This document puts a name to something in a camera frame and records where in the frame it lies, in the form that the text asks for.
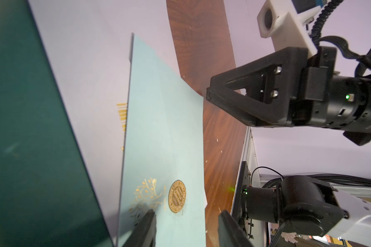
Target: screw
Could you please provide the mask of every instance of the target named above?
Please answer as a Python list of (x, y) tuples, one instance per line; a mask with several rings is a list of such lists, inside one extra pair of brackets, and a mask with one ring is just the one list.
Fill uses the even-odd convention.
[(273, 90), (271, 92), (271, 98), (276, 98), (279, 95), (279, 92), (277, 90)]
[(349, 213), (348, 213), (348, 211), (346, 211), (346, 210), (343, 211), (343, 217), (345, 219), (349, 219)]
[(275, 70), (273, 71), (273, 73), (275, 73), (275, 75), (279, 74), (280, 72), (282, 72), (282, 67), (280, 67), (280, 66), (277, 66), (275, 68)]

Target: wood grain surface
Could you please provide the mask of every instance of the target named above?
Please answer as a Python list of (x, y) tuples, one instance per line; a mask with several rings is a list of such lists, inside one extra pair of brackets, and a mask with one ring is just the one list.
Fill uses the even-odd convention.
[[(167, 0), (181, 77), (206, 96), (210, 78), (235, 68), (223, 0)], [(207, 246), (219, 246), (218, 215), (231, 211), (246, 126), (204, 100)]]

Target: dark green board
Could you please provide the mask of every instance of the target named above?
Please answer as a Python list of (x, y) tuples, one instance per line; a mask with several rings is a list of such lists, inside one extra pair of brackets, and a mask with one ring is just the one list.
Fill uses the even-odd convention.
[(0, 0), (1, 246), (112, 246), (25, 0)]

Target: white wall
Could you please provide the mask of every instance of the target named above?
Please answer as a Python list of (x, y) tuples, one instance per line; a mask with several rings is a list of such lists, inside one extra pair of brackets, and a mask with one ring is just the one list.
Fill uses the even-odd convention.
[[(224, 0), (236, 65), (242, 66), (274, 52), (271, 39), (259, 35), (257, 14), (264, 0)], [(352, 51), (371, 47), (371, 0), (346, 0), (328, 18), (323, 36), (337, 35)], [(356, 61), (337, 55), (336, 70), (353, 76)], [(371, 178), (371, 142), (356, 146), (343, 131), (313, 127), (252, 128), (258, 166), (282, 174), (327, 172)], [(274, 174), (261, 170), (260, 174)]]

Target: cable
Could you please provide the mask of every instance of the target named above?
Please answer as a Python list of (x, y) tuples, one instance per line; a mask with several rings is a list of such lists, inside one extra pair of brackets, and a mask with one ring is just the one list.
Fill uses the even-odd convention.
[(255, 172), (257, 169), (259, 169), (259, 168), (265, 168), (265, 169), (269, 169), (269, 170), (271, 170), (271, 171), (274, 171), (274, 172), (276, 172), (277, 174), (279, 174), (279, 176), (281, 176), (282, 179), (284, 179), (284, 176), (283, 176), (282, 174), (278, 173), (277, 171), (273, 170), (272, 168), (269, 168), (269, 167), (266, 167), (266, 166), (259, 166), (259, 167), (257, 167), (256, 169), (254, 169), (253, 172), (252, 172), (252, 176), (251, 176), (251, 178), (250, 178), (250, 185), (252, 185), (252, 179), (253, 179), (253, 174), (254, 174), (254, 172)]
[[(366, 179), (362, 177), (355, 177), (349, 175), (341, 175), (341, 174), (313, 174), (308, 175), (308, 177), (312, 177), (318, 180), (332, 182), (340, 185), (357, 185), (357, 186), (369, 186), (371, 187), (371, 179)], [(267, 183), (264, 184), (263, 188), (271, 188), (278, 183), (281, 182), (281, 178), (275, 178), (269, 180)]]
[(326, 5), (326, 7), (322, 10), (322, 12), (319, 14), (319, 17), (317, 17), (315, 23), (313, 24), (310, 37), (312, 39), (312, 42), (317, 48), (319, 47), (320, 37), (322, 36), (322, 29), (326, 20), (331, 15), (331, 13), (338, 7), (338, 5), (342, 2), (343, 0), (332, 0), (331, 2), (329, 2)]
[(280, 237), (282, 235), (282, 232), (283, 232), (283, 229), (284, 229), (285, 226), (286, 226), (286, 223), (283, 222), (281, 224), (281, 226), (278, 228), (278, 230), (276, 231), (276, 234), (273, 237), (271, 243), (268, 245), (268, 247), (275, 247), (277, 245), (277, 243), (279, 242), (279, 239), (280, 239)]

